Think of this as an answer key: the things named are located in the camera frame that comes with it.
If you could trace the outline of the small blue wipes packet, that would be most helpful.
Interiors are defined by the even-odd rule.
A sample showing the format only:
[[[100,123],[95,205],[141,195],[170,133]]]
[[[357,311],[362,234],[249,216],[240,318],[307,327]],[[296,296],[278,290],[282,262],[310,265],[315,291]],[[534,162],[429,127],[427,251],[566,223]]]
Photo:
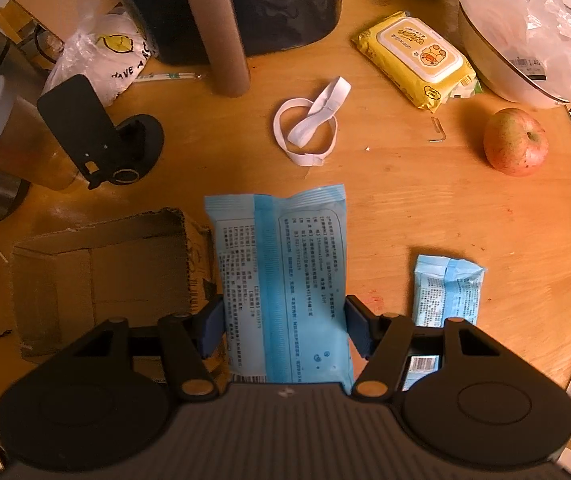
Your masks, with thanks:
[[[479,316],[486,269],[464,260],[419,255],[412,318],[419,327],[443,328],[447,318],[473,325]]]

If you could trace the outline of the large blue wipes packet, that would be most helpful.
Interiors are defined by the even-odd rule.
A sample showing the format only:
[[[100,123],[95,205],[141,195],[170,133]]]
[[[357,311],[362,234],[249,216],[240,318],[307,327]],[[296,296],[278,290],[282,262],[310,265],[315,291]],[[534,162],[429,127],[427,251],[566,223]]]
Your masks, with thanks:
[[[354,384],[343,185],[208,196],[233,382]]]

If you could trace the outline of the open cardboard box tray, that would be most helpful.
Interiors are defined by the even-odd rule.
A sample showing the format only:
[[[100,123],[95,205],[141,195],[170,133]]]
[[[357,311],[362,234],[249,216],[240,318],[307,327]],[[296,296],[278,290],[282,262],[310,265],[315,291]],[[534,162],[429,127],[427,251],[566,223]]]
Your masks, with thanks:
[[[11,275],[21,356],[34,363],[109,318],[149,326],[216,292],[211,231],[171,208],[28,238]]]

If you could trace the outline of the black phone stand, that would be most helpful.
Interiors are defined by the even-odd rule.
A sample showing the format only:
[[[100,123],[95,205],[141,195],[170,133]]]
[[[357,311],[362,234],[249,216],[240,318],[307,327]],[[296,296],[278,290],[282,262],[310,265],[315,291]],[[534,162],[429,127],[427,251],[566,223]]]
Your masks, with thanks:
[[[75,75],[45,92],[37,109],[91,190],[104,182],[133,184],[146,176],[161,156],[161,123],[151,115],[139,114],[113,124],[84,75]]]

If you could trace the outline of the metal hex key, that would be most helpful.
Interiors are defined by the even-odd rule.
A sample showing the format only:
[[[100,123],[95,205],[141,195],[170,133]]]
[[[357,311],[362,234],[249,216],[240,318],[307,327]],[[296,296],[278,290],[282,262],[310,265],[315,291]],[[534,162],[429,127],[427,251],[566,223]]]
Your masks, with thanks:
[[[437,117],[432,117],[431,122],[436,133],[435,138],[429,140],[429,143],[443,143],[446,139],[446,132]]]

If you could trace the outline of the white bowl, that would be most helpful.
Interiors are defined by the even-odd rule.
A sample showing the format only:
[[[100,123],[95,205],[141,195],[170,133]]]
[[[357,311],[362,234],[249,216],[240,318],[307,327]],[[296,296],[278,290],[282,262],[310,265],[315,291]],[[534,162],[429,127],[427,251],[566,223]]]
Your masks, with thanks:
[[[465,53],[479,80],[497,96],[534,108],[571,104],[571,100],[551,92],[541,80],[532,79],[521,70],[528,58],[522,58],[514,65],[503,56],[473,24],[462,4],[459,4],[458,29]]]

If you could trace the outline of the white plastic bag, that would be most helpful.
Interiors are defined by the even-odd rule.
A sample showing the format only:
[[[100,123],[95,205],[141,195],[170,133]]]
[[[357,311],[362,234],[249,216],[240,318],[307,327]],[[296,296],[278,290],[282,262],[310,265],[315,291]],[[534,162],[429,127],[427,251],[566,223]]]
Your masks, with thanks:
[[[66,40],[43,93],[83,75],[108,107],[135,81],[151,56],[133,19],[124,8],[116,8]]]

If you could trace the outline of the clear plastic bag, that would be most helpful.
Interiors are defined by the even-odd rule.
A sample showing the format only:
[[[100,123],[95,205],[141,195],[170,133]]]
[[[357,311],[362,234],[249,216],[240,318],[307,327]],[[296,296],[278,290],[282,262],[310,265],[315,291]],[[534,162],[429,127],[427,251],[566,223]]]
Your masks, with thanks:
[[[512,66],[571,103],[571,12],[563,0],[459,0],[465,15]]]

